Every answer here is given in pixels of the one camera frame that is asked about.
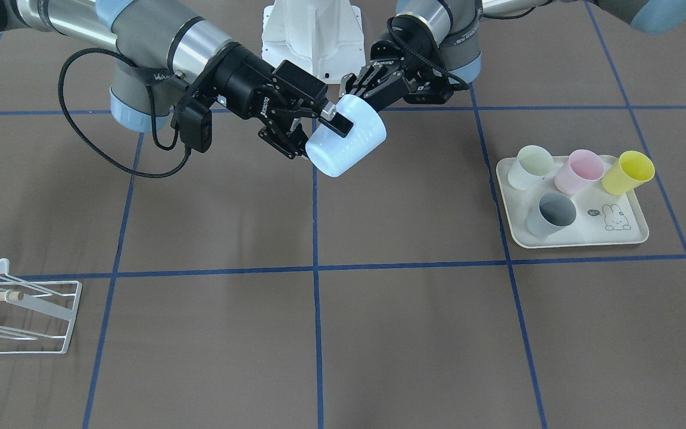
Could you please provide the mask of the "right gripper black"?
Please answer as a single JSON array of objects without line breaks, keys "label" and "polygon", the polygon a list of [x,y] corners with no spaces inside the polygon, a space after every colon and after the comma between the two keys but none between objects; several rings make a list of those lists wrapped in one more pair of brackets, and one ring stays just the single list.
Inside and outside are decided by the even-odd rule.
[{"label": "right gripper black", "polygon": [[239,43],[227,43],[191,78],[180,77],[185,90],[180,100],[191,97],[210,110],[222,105],[240,119],[258,119],[259,138],[287,158],[307,154],[303,117],[319,118],[340,138],[354,126],[329,102],[327,84],[288,60],[272,66]]}]

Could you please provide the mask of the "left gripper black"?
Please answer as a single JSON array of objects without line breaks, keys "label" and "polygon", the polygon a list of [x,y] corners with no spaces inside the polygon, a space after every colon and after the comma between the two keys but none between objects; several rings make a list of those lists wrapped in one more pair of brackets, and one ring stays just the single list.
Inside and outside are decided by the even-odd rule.
[{"label": "left gripper black", "polygon": [[371,46],[370,60],[341,79],[339,95],[355,95],[379,112],[398,100],[412,105],[444,105],[469,89],[449,71],[429,28],[417,17],[391,17]]}]

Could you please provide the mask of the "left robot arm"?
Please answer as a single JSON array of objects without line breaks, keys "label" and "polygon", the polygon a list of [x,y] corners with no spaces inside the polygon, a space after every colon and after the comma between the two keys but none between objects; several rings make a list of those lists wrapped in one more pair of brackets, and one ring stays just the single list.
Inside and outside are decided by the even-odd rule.
[{"label": "left robot arm", "polygon": [[376,111],[398,101],[444,105],[469,89],[482,70],[484,48],[503,47],[502,36],[523,35],[523,25],[546,24],[534,35],[560,34],[560,16],[545,11],[572,1],[399,1],[368,62],[341,79],[341,98],[357,96]]}]

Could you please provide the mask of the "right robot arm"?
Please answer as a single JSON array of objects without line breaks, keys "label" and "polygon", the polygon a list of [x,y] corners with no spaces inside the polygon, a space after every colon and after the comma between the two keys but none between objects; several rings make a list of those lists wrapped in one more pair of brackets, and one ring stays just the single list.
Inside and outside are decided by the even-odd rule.
[{"label": "right robot arm", "polygon": [[[263,124],[259,137],[287,158],[307,155],[302,117],[320,119],[341,138],[353,128],[328,100],[324,82],[289,61],[270,65],[179,1],[0,1],[0,32],[20,28],[90,44],[68,57],[59,75],[60,107],[82,141],[88,143],[88,138],[69,114],[64,84],[74,61],[97,52],[116,62],[110,95],[117,122],[151,133],[162,150],[183,145],[177,167],[142,173],[89,144],[104,160],[134,176],[166,178],[187,163],[191,152],[206,152],[212,143],[215,104],[240,119],[258,119]],[[158,139],[166,123],[174,130],[169,145]]]}]

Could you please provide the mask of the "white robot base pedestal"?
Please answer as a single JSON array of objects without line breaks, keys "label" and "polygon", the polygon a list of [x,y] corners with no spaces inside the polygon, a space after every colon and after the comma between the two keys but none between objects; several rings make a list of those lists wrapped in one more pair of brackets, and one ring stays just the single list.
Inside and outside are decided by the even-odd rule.
[{"label": "white robot base pedestal", "polygon": [[366,63],[360,8],[348,1],[276,1],[263,10],[261,56],[291,61],[327,84]]}]

